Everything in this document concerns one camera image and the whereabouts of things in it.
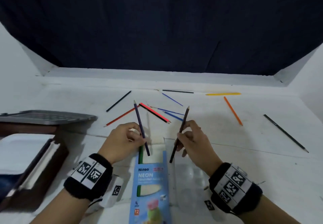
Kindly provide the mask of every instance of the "gray plastic lid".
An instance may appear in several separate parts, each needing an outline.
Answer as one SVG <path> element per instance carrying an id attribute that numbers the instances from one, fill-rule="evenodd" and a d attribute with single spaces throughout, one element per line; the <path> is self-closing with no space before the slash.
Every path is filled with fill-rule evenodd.
<path id="1" fill-rule="evenodd" d="M 87 120 L 97 120 L 97 118 L 97 116 L 89 114 L 48 110 L 27 110 L 19 113 L 0 114 L 0 122 L 43 125 L 69 124 Z"/>

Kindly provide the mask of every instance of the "purple pencil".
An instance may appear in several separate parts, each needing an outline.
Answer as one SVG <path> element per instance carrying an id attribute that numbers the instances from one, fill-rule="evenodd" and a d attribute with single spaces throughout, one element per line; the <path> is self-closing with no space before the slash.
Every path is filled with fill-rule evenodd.
<path id="1" fill-rule="evenodd" d="M 138 107 L 137 107 L 137 104 L 136 104 L 135 100 L 133 100 L 133 105 L 135 106 L 135 110 L 136 110 L 136 114 L 137 114 L 137 118 L 138 118 L 138 124 L 139 124 L 140 130 L 141 130 L 142 137 L 145 138 L 145 132 L 143 131 L 143 127 L 142 127 L 140 116 L 139 116 Z M 146 148 L 147 155 L 150 156 L 150 152 L 149 152 L 147 142 L 145 142 L 145 148 Z"/>

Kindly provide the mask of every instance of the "person's right hand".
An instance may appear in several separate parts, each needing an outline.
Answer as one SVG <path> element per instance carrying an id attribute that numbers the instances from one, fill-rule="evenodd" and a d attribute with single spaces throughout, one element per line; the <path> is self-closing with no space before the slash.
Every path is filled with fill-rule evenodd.
<path id="1" fill-rule="evenodd" d="M 208 137 L 203 133 L 201 128 L 194 120 L 187 121 L 184 129 L 190 127 L 192 131 L 177 133 L 180 143 L 176 151 L 185 148 L 182 157 L 186 153 L 189 155 L 193 163 L 202 169 L 208 176 L 212 176 L 216 169 L 222 164 L 221 159 L 213 150 Z"/>

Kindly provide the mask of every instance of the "pencil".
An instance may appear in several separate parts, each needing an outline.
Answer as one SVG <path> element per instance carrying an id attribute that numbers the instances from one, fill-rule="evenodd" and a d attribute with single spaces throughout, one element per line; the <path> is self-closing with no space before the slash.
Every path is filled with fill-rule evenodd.
<path id="1" fill-rule="evenodd" d="M 172 116 L 173 118 L 176 118 L 176 119 L 178 119 L 178 120 L 180 120 L 180 121 L 183 121 L 181 118 L 179 118 L 179 117 L 177 117 L 177 116 L 175 116 L 175 115 L 173 115 L 173 114 L 171 114 L 171 113 L 169 113 L 169 112 L 165 112 L 165 111 L 163 111 L 165 114 L 168 114 L 169 116 Z"/>
<path id="2" fill-rule="evenodd" d="M 103 127 L 107 127 L 108 125 L 112 124 L 113 122 L 117 121 L 118 119 L 121 119 L 123 116 L 127 115 L 129 112 L 132 112 L 132 111 L 134 111 L 134 110 L 135 110 L 135 108 L 130 109 L 128 112 L 125 112 L 123 115 L 121 115 L 121 116 L 117 117 L 115 120 L 112 120 L 111 122 L 107 123 L 107 124 L 106 124 L 105 126 L 103 126 Z"/>
<path id="3" fill-rule="evenodd" d="M 172 90 L 158 90 L 158 91 L 171 91 L 171 92 L 181 92 L 181 93 L 192 93 L 192 94 L 194 94 L 194 92 L 189 92 L 189 91 L 172 91 Z"/>
<path id="4" fill-rule="evenodd" d="M 233 113 L 233 114 L 234 114 L 234 116 L 236 117 L 236 119 L 237 119 L 237 121 L 239 122 L 239 124 L 240 124 L 241 126 L 243 126 L 243 124 L 242 124 L 242 122 L 241 122 L 240 118 L 238 117 L 238 115 L 236 114 L 236 112 L 233 110 L 233 108 L 232 108 L 232 106 L 230 105 L 230 103 L 229 103 L 228 99 L 227 99 L 226 97 L 224 97 L 224 100 L 225 100 L 225 102 L 228 104 L 229 108 L 231 109 L 232 113 Z"/>
<path id="5" fill-rule="evenodd" d="M 171 97 L 169 97 L 168 95 L 166 95 L 165 93 L 163 93 L 163 92 L 161 92 L 160 90 L 157 90 L 157 91 L 159 91 L 160 93 L 162 93 L 164 96 L 166 96 L 166 97 L 168 97 L 169 99 L 171 99 L 172 101 L 174 101 L 174 102 L 176 102 L 177 104 L 180 104 L 178 101 L 175 101 L 174 99 L 172 99 Z"/>
<path id="6" fill-rule="evenodd" d="M 186 109 L 186 112 L 185 112 L 185 115 L 184 115 L 184 118 L 183 118 L 183 121 L 182 121 L 182 124 L 181 124 L 181 127 L 180 127 L 180 133 L 182 133 L 182 131 L 184 129 L 184 125 L 186 123 L 186 119 L 187 119 L 187 115 L 188 115 L 189 110 L 190 110 L 190 106 L 188 106 L 187 109 Z M 173 152 L 172 152 L 172 155 L 171 155 L 171 159 L 169 160 L 169 163 L 173 162 L 175 152 L 176 152 L 176 148 L 177 148 L 178 144 L 179 144 L 179 140 L 178 140 L 178 138 L 176 138 L 175 145 L 174 145 Z"/>
<path id="7" fill-rule="evenodd" d="M 241 93 L 234 92 L 234 93 L 215 93 L 215 94 L 205 94 L 206 96 L 230 96 L 230 95 L 241 95 Z"/>
<path id="8" fill-rule="evenodd" d="M 309 153 L 309 151 L 296 139 L 294 139 L 290 134 L 288 134 L 282 127 L 280 127 L 278 124 L 276 124 L 271 118 L 269 118 L 266 114 L 264 114 L 265 118 L 268 119 L 272 124 L 274 124 L 278 129 L 280 129 L 285 135 L 287 135 L 293 142 L 295 142 L 301 149 L 304 149 L 306 152 Z"/>
<path id="9" fill-rule="evenodd" d="M 125 98 L 130 93 L 131 93 L 131 91 L 129 91 L 127 94 L 125 94 L 123 97 L 121 97 L 121 99 L 119 101 L 117 101 L 116 103 L 114 103 L 110 108 L 108 108 L 108 110 L 106 112 L 109 112 L 115 105 L 117 105 L 123 98 Z"/>
<path id="10" fill-rule="evenodd" d="M 151 108 L 156 108 L 158 110 L 162 110 L 162 111 L 165 111 L 165 112 L 171 112 L 171 113 L 175 113 L 175 114 L 179 114 L 179 115 L 185 115 L 185 114 L 182 114 L 182 113 L 179 113 L 179 112 L 173 112 L 173 111 L 169 111 L 169 110 L 166 110 L 166 109 L 162 109 L 162 108 L 158 108 L 158 107 L 152 107 L 150 106 Z"/>
<path id="11" fill-rule="evenodd" d="M 143 104 L 142 102 L 139 104 L 141 107 L 143 107 L 144 109 L 146 109 L 148 112 L 151 112 L 153 115 L 155 115 L 156 117 L 160 118 L 161 120 L 163 120 L 166 123 L 171 123 L 171 121 L 167 118 L 165 118 L 164 116 L 161 116 L 158 112 L 156 112 L 155 110 L 152 110 L 150 107 L 146 106 L 145 104 Z"/>
<path id="12" fill-rule="evenodd" d="M 133 100 L 133 105 L 134 105 L 135 110 L 136 110 L 136 114 L 137 114 L 137 118 L 138 118 L 138 124 L 139 124 L 140 130 L 141 130 L 142 137 L 143 138 L 146 138 L 145 137 L 145 132 L 143 131 L 141 119 L 140 119 L 140 116 L 139 116 L 138 107 L 137 107 L 137 104 L 136 104 L 136 101 L 135 100 Z M 150 156 L 150 152 L 149 152 L 149 148 L 148 148 L 147 142 L 145 142 L 145 148 L 146 148 L 147 155 Z"/>

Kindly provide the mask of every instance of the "orange pencil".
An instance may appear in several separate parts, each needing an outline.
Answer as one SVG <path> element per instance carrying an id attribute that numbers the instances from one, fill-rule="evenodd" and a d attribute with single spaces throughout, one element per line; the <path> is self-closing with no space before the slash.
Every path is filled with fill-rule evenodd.
<path id="1" fill-rule="evenodd" d="M 135 108 L 130 109 L 128 112 L 125 112 L 123 115 L 121 115 L 121 116 L 117 117 L 115 120 L 112 120 L 111 122 L 107 123 L 107 124 L 106 124 L 105 126 L 103 126 L 103 127 L 107 127 L 108 125 L 112 124 L 113 122 L 117 121 L 118 119 L 121 119 L 123 116 L 127 115 L 129 112 L 132 112 L 132 111 L 134 111 L 134 110 L 135 110 Z"/>
<path id="2" fill-rule="evenodd" d="M 243 126 L 240 118 L 238 117 L 238 115 L 236 114 L 236 112 L 233 110 L 232 106 L 230 105 L 228 99 L 226 97 L 224 97 L 225 102 L 228 104 L 229 108 L 231 109 L 232 113 L 234 114 L 234 116 L 236 117 L 237 121 L 239 122 L 239 124 L 241 124 L 241 126 Z"/>

